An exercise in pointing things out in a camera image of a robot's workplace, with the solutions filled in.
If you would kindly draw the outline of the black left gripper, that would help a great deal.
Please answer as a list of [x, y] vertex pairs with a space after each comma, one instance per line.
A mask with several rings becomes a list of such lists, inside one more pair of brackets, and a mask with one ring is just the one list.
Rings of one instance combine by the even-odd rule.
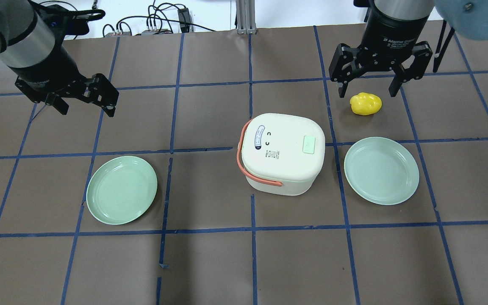
[[62, 115], [68, 113], [69, 105], [63, 100], [68, 97], [97, 105], [108, 117], [116, 113], [119, 91], [103, 74], [88, 79], [82, 75], [63, 46], [54, 47], [38, 64], [15, 68], [15, 73], [15, 86], [22, 93], [33, 102], [52, 106]]

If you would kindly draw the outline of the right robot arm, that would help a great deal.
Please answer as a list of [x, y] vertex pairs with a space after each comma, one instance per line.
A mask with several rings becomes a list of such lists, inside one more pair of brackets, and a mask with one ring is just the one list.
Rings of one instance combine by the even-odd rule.
[[[388, 88], [395, 97], [403, 83], [421, 79], [430, 60], [436, 72], [455, 33], [476, 41], [488, 40], [488, 0], [355, 0], [366, 8], [366, 28], [356, 48], [339, 44], [329, 66], [329, 77], [343, 98], [348, 84], [369, 72], [394, 73]], [[418, 41], [431, 12], [443, 19], [439, 46]]]

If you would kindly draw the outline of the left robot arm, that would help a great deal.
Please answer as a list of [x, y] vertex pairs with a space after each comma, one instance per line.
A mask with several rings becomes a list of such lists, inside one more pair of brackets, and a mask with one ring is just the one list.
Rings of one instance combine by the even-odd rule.
[[31, 0], [0, 0], [0, 62], [17, 75], [15, 86], [31, 102], [66, 115], [65, 99], [75, 98], [113, 117], [118, 90], [101, 73], [82, 75], [62, 45], [65, 36], [88, 33], [88, 23], [105, 14], [99, 8], [70, 11]]

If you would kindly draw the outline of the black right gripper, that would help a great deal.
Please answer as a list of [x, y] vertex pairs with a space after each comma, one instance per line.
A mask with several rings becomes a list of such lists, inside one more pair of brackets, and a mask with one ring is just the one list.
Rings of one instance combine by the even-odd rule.
[[[349, 83], [364, 75], [365, 71], [392, 69], [395, 76], [388, 91], [391, 97], [395, 97], [404, 83], [424, 76], [433, 57], [430, 44], [427, 41], [418, 42], [427, 19], [397, 19], [378, 8], [369, 8], [366, 19], [366, 28], [358, 48], [345, 43], [337, 45], [328, 69], [329, 77], [337, 83], [339, 97], [344, 98]], [[405, 68], [402, 63], [411, 56], [413, 62]]]

